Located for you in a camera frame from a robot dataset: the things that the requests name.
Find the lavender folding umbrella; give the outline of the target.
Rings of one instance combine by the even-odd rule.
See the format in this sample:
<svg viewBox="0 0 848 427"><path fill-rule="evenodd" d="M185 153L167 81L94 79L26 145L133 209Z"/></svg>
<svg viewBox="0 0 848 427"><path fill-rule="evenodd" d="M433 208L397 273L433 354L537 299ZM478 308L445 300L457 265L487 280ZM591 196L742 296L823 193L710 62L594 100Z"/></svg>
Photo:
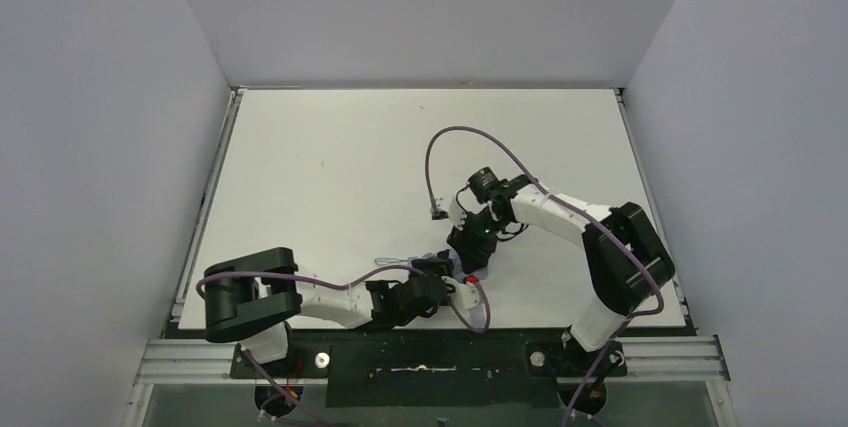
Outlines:
<svg viewBox="0 0 848 427"><path fill-rule="evenodd" d="M438 252L428 252L420 255L410 255L401 257L375 257L374 265L377 267L388 265L407 265L410 267L419 268L425 264L434 264L441 262L446 265L447 274L459 281L466 281L471 278L476 278L484 281L489 277L490 271L488 268L482 268L473 272L466 272L463 269L463 263L459 255L452 249L448 248Z"/></svg>

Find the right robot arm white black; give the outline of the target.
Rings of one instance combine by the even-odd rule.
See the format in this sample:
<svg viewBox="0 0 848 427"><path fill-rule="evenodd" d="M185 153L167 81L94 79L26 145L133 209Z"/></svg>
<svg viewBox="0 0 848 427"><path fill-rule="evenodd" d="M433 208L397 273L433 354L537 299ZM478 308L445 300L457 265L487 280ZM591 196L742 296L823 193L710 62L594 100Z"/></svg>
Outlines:
<svg viewBox="0 0 848 427"><path fill-rule="evenodd" d="M480 208L471 211L457 197L437 202L434 219L448 219L447 243L465 273L487 268L512 224L535 227L565 239L586 255L593 295L569 328L586 352L599 350L650 297L660 298L676 268L644 209L587 203L554 194L521 174L500 179L488 167L465 185Z"/></svg>

